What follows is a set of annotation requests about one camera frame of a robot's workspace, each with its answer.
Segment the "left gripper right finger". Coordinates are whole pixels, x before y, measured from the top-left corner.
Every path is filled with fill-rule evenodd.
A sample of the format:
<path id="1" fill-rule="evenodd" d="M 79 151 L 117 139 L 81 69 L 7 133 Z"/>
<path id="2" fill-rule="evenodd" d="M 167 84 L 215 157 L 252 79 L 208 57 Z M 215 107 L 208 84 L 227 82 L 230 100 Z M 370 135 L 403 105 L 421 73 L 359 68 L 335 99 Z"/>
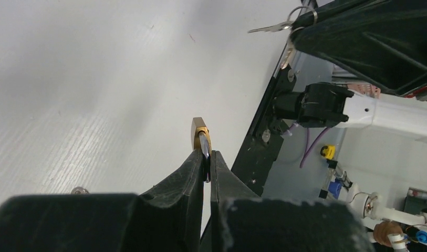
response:
<path id="1" fill-rule="evenodd" d="M 337 201 L 257 196 L 211 154 L 211 217 L 200 251 L 373 251 L 361 220 Z"/>

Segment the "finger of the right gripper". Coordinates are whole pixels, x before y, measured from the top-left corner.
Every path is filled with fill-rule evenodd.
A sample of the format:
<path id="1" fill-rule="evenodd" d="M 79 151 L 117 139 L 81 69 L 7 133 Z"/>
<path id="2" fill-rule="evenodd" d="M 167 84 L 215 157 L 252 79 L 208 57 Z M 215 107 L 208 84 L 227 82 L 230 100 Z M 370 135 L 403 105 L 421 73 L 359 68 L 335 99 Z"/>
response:
<path id="1" fill-rule="evenodd" d="M 427 1 L 333 1 L 299 16 L 290 40 L 384 93 L 427 86 Z"/>

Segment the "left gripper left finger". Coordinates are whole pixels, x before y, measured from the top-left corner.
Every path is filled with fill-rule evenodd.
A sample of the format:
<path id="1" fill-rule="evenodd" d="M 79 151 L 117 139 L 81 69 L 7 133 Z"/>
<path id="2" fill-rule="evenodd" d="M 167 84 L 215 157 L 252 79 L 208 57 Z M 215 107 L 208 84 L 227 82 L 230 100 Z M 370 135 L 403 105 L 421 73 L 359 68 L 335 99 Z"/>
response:
<path id="1" fill-rule="evenodd" d="M 0 251 L 198 251 L 203 159 L 193 151 L 140 195 L 14 196 L 0 206 Z"/>

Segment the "brass padlock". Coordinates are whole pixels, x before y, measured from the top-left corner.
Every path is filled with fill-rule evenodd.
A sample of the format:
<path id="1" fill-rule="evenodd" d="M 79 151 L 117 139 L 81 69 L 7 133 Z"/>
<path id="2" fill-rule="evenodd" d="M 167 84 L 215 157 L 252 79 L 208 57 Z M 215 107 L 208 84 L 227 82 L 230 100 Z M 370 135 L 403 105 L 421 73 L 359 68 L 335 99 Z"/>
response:
<path id="1" fill-rule="evenodd" d="M 210 166 L 212 146 L 209 129 L 201 117 L 195 117 L 192 119 L 191 143 L 194 150 L 200 149 L 202 151 L 204 167 L 203 180 L 209 183 L 211 181 Z"/>

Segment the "padlock keys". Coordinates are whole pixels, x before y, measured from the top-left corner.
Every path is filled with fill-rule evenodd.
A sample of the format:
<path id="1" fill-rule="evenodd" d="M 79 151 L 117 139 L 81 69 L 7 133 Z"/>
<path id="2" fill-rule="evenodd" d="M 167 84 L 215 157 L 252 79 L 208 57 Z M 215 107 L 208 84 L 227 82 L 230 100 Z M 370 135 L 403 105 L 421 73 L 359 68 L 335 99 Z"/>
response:
<path id="1" fill-rule="evenodd" d="M 81 186 L 77 186 L 71 190 L 71 194 L 75 194 L 75 195 L 89 194 L 89 191 Z"/>
<path id="2" fill-rule="evenodd" d="M 291 20 L 291 16 L 294 14 L 294 12 L 301 10 L 301 9 L 306 9 L 309 10 L 312 14 L 313 14 L 313 24 L 315 24 L 318 20 L 318 13 L 315 11 L 315 9 L 308 7 L 308 6 L 298 6 L 296 8 L 294 8 L 289 14 L 288 17 L 285 21 L 275 24 L 275 25 L 271 25 L 271 26 L 267 26 L 267 27 L 261 27 L 261 28 L 256 28 L 256 29 L 251 29 L 249 31 L 247 31 L 248 34 L 250 33 L 256 33 L 256 32 L 270 32 L 270 33 L 275 33 L 275 32 L 280 32 L 286 29 L 290 29 L 292 27 L 292 25 L 294 24 L 294 20 Z"/>

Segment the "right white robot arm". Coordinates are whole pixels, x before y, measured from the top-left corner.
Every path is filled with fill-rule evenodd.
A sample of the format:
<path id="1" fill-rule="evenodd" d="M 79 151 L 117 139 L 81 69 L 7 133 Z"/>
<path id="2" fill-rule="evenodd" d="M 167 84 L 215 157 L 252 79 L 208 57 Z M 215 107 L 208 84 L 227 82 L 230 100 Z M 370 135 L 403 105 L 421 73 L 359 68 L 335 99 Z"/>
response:
<path id="1" fill-rule="evenodd" d="M 427 91 L 427 1 L 333 1 L 295 20 L 290 42 L 399 97 Z M 395 105 L 330 83 L 285 91 L 273 100 L 278 118 L 306 128 L 374 127 L 427 143 L 427 109 Z"/>

